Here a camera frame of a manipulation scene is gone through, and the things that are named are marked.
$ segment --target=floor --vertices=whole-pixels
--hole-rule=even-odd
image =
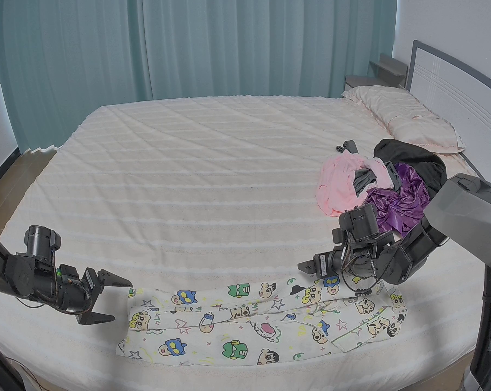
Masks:
[[[0,180],[0,235],[4,226],[12,217],[28,187],[35,181],[51,160],[56,150],[27,152],[20,156]],[[472,355],[466,355],[435,377],[411,385],[401,391],[456,391],[461,382],[464,369],[470,363]],[[14,363],[16,369],[21,367]],[[62,388],[39,379],[42,387],[50,391],[64,391]]]

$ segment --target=pink cloth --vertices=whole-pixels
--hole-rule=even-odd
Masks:
[[[358,197],[353,182],[356,170],[361,168],[371,169],[376,181],[368,184]],[[363,155],[345,150],[341,155],[331,156],[323,164],[316,189],[316,201],[326,215],[340,216],[346,210],[362,205],[367,198],[367,191],[371,188],[391,189],[393,186],[381,159],[369,160]]]

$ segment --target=bed sheet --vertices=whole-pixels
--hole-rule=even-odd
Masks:
[[[343,99],[227,96],[106,106],[90,114],[28,189],[1,235],[24,252],[28,225],[62,236],[57,265],[107,269],[141,287],[206,289],[290,277],[333,246],[338,219],[314,192],[344,140],[372,156],[390,135]],[[442,155],[449,176],[473,173]],[[0,348],[69,390],[398,390],[469,352],[480,320],[483,264],[449,241],[400,286],[399,335],[346,354],[263,367],[171,367],[115,355],[127,290],[71,316],[0,294]]]

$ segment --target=white headboard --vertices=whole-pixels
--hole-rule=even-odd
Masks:
[[[461,135],[467,161],[491,182],[491,80],[469,65],[414,41],[406,89]]]

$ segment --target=black cloth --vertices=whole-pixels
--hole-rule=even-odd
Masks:
[[[343,152],[345,149],[350,153],[358,153],[358,147],[353,140],[346,140],[344,141],[343,146],[336,146],[336,150],[340,153]]]
[[[391,161],[409,164],[425,181],[430,199],[433,199],[446,183],[446,166],[439,156],[425,148],[401,142],[396,139],[383,139],[374,148],[374,156],[383,162]]]
[[[398,172],[392,164],[391,161],[385,162],[385,166],[387,167],[388,176],[392,180],[393,188],[392,190],[399,192],[401,189],[401,178],[399,178]],[[363,191],[363,189],[370,183],[376,181],[376,175],[374,171],[368,168],[357,169],[354,173],[354,190],[356,191],[356,195],[359,197],[359,193]]]

